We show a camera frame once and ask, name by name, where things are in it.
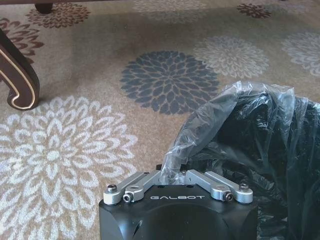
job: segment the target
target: black plastic bag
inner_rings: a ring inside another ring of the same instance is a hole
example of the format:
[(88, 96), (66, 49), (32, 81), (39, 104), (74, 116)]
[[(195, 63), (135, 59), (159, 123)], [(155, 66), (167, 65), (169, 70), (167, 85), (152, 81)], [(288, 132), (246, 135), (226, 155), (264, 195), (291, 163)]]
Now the black plastic bag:
[(162, 182), (183, 184), (181, 165), (246, 181), (258, 201), (258, 239), (320, 240), (320, 104), (293, 88), (226, 88), (181, 127)]

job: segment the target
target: curved wooden leg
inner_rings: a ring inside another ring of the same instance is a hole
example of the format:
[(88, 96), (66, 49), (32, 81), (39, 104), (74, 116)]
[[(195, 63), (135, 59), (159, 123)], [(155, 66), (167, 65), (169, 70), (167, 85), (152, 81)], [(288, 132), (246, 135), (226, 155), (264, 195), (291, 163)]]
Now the curved wooden leg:
[(8, 104), (19, 110), (37, 106), (39, 79), (27, 59), (0, 29), (0, 79), (10, 88)]
[(53, 3), (36, 3), (34, 6), (41, 14), (49, 14), (52, 11)]

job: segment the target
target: patterned carpet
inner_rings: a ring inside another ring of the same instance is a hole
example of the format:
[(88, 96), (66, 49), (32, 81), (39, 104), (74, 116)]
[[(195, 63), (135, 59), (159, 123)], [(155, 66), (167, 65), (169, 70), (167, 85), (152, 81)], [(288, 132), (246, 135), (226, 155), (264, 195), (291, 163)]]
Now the patterned carpet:
[(0, 239), (99, 239), (106, 185), (151, 171), (187, 116), (237, 80), (320, 102), (318, 0), (132, 0), (0, 7), (41, 102), (0, 82)]

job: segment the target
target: wooden furniture leg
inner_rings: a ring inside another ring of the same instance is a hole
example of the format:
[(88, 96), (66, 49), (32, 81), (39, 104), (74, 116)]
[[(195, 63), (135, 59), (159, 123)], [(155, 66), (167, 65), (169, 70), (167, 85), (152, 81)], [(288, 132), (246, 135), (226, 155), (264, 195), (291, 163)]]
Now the wooden furniture leg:
[(39, 100), (39, 79), (27, 59), (0, 29), (0, 79), (9, 87), (8, 104), (29, 110)]
[(35, 8), (41, 14), (49, 14), (52, 11), (53, 3), (36, 3)]

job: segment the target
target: plastic wrap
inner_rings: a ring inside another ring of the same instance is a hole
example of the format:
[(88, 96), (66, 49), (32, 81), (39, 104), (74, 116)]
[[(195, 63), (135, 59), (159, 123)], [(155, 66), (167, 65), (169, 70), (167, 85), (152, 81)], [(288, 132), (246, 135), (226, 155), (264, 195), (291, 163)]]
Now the plastic wrap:
[(258, 202), (258, 239), (320, 240), (320, 104), (293, 88), (227, 87), (183, 124), (161, 181), (183, 184), (182, 165), (246, 181)]

